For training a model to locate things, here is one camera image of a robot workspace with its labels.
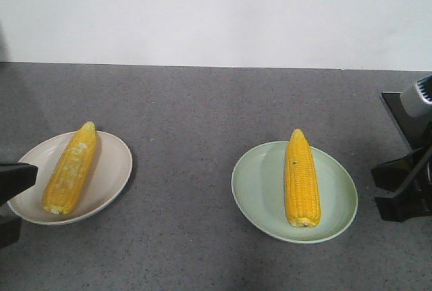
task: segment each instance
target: plate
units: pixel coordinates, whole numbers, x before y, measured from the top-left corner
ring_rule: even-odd
[[[41,225],[62,225],[83,220],[111,203],[126,185],[132,171],[132,155],[118,137],[98,131],[98,145],[86,186],[75,210],[68,215],[54,215],[42,208],[45,186],[66,145],[75,132],[48,139],[26,153],[20,162],[38,167],[36,183],[7,202],[23,219]]]
[[[312,147],[321,220],[313,228],[292,227],[285,215],[284,167],[287,141],[261,144],[244,154],[232,173],[232,192],[246,218],[266,234],[286,242],[314,244],[335,238],[354,220],[356,187],[331,156]]]

